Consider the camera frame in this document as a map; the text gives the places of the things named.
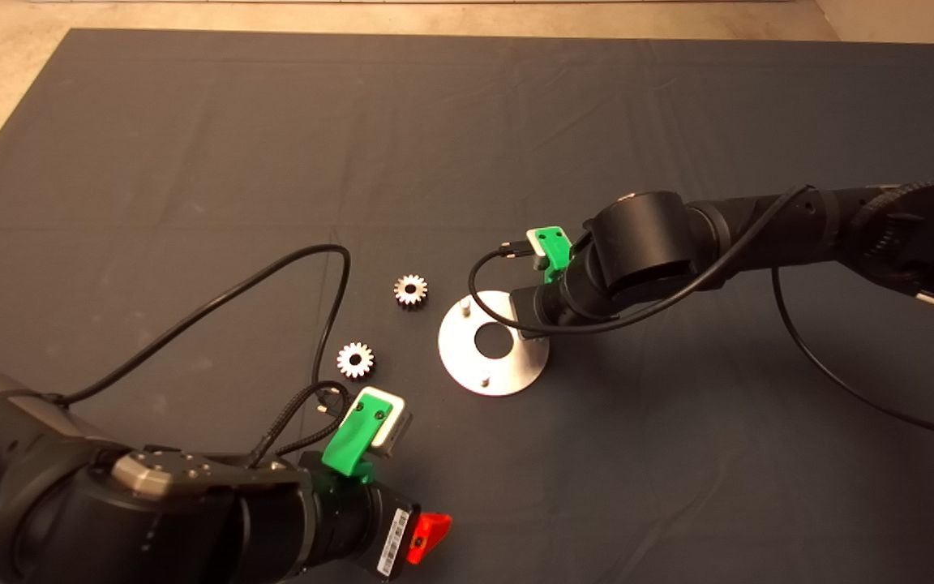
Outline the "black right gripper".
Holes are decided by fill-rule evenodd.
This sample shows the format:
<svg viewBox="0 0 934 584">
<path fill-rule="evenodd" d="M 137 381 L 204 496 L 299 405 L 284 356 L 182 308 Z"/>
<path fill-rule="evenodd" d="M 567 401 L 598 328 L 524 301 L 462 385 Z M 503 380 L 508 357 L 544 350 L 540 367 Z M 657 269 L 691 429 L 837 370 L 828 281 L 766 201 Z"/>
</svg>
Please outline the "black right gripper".
<svg viewBox="0 0 934 584">
<path fill-rule="evenodd" d="M 546 336 L 536 328 L 597 324 L 599 315 L 592 310 L 599 306 L 599 280 L 586 271 L 565 273 L 555 282 L 512 290 L 509 303 L 524 339 Z"/>
</svg>

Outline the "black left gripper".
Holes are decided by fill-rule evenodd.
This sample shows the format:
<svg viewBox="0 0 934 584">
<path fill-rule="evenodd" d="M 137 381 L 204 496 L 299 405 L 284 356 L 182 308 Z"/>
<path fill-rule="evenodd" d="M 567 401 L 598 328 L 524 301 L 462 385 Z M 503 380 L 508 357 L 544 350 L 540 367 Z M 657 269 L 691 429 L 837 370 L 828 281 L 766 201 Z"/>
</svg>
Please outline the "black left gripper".
<svg viewBox="0 0 934 584">
<path fill-rule="evenodd" d="M 381 482 L 339 474 L 314 476 L 315 535 L 311 568 L 343 560 L 375 579 L 397 579 L 445 539 L 452 515 L 420 513 L 420 505 Z"/>
</svg>

